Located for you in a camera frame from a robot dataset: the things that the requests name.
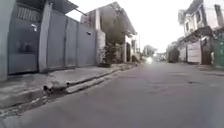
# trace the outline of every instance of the overcast sky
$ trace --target overcast sky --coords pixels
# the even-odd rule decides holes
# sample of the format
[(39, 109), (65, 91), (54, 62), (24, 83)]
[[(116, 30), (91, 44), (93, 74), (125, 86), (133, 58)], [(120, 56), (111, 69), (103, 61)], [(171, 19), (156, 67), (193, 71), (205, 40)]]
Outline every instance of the overcast sky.
[[(114, 0), (69, 0), (79, 10), (89, 12)], [(189, 7), (192, 0), (117, 0), (140, 35), (141, 47), (149, 44), (164, 52), (167, 45), (183, 36), (183, 27), (178, 24), (178, 10)], [(80, 20), (81, 14), (68, 14)]]

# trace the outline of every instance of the asphalt road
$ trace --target asphalt road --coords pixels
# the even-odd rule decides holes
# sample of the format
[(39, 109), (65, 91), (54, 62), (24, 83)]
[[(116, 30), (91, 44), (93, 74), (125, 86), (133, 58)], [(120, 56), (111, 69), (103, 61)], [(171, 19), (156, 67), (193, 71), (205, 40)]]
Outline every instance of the asphalt road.
[(5, 122), (15, 128), (224, 128), (223, 80), (195, 66), (145, 64)]

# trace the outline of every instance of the white wall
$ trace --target white wall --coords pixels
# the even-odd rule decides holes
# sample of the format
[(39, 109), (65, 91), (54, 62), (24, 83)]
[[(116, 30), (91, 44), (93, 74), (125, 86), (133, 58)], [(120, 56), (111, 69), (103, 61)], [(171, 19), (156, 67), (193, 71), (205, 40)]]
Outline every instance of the white wall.
[(186, 46), (179, 49), (180, 55), (179, 58), (181, 61), (186, 61)]
[(208, 25), (214, 29), (219, 27), (214, 5), (220, 5), (224, 16), (224, 0), (204, 0), (205, 13)]
[[(185, 35), (190, 34), (192, 31), (196, 30), (196, 18), (195, 18), (195, 14), (189, 15), (186, 17), (185, 23), (184, 23), (184, 29), (185, 29)], [(189, 24), (189, 29), (186, 29), (186, 23)]]
[(8, 33), (15, 0), (0, 0), (0, 80), (8, 75)]

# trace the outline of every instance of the light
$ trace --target light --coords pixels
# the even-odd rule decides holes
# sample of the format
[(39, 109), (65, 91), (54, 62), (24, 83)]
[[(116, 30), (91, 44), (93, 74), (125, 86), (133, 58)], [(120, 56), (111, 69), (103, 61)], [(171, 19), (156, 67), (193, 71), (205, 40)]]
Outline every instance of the light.
[(148, 57), (148, 58), (146, 59), (146, 61), (147, 61), (147, 63), (151, 64), (151, 63), (152, 63), (152, 58), (151, 58), (151, 57)]

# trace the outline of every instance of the metal gate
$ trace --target metal gate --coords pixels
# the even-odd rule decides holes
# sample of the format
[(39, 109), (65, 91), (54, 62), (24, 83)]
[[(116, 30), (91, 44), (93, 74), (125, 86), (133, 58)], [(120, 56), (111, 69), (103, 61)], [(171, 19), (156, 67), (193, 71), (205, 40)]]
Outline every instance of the metal gate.
[(197, 41), (187, 46), (187, 62), (201, 64), (201, 42)]
[(215, 40), (214, 46), (214, 64), (218, 68), (224, 68), (224, 36)]
[(8, 41), (9, 74), (38, 71), (40, 22), (40, 11), (21, 5), (15, 7)]

